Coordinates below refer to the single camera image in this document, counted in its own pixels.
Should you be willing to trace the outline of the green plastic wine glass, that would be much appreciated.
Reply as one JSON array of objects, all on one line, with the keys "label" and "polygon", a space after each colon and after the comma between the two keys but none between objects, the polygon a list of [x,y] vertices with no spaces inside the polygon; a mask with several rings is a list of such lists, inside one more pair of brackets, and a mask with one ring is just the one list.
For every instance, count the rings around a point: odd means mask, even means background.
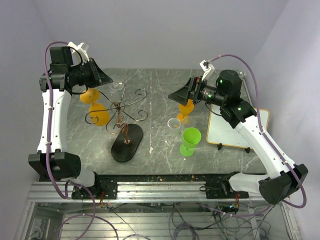
[{"label": "green plastic wine glass", "polygon": [[190,157],[194,154],[196,146],[202,139],[201,132],[195,127],[188,127],[182,134],[182,145],[179,148],[184,157]]}]

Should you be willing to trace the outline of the clear wine glass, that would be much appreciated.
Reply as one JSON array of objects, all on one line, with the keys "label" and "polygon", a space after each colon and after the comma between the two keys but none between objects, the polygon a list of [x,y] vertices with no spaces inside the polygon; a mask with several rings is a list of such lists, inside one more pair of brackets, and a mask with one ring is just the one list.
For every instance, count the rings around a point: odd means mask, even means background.
[{"label": "clear wine glass", "polygon": [[186,117],[181,122],[181,129],[187,129],[187,128],[194,128],[196,125],[196,122],[191,117]]},{"label": "clear wine glass", "polygon": [[119,75],[113,74],[113,75],[110,75],[109,77],[112,79],[112,83],[109,84],[109,87],[112,90],[120,91],[124,88],[125,82]]},{"label": "clear wine glass", "polygon": [[180,137],[181,122],[177,118],[170,118],[165,127],[165,143],[173,146]]}]

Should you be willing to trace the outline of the clear wine glass front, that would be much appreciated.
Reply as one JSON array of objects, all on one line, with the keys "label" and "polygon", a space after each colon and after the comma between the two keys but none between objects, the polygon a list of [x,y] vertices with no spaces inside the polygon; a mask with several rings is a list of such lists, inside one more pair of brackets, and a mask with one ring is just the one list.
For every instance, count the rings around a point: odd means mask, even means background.
[{"label": "clear wine glass front", "polygon": [[187,129],[187,128],[194,128],[196,125],[196,122],[191,117],[186,117],[181,122],[181,129]]}]

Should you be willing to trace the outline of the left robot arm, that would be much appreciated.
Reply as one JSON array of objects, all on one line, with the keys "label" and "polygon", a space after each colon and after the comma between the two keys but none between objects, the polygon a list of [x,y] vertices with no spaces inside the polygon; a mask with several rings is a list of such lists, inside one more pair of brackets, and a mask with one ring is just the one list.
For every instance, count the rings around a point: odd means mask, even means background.
[{"label": "left robot arm", "polygon": [[29,165],[43,180],[58,181],[84,188],[85,194],[96,199],[102,193],[100,177],[81,164],[78,155],[67,148],[67,116],[74,86],[92,90],[110,84],[106,75],[92,57],[88,44],[56,41],[44,50],[50,54],[51,63],[44,64],[44,74],[39,79],[43,99],[43,121],[37,152],[28,156]]}]

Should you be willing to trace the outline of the orange plastic wine glass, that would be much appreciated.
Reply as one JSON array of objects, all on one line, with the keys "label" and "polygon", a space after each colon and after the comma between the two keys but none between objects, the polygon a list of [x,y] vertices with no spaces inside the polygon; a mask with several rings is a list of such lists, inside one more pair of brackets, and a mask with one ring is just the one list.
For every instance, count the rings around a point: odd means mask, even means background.
[{"label": "orange plastic wine glass", "polygon": [[182,122],[194,110],[194,107],[195,105],[191,99],[187,101],[186,105],[179,104],[178,105],[179,113],[177,114],[176,118],[180,122]]}]

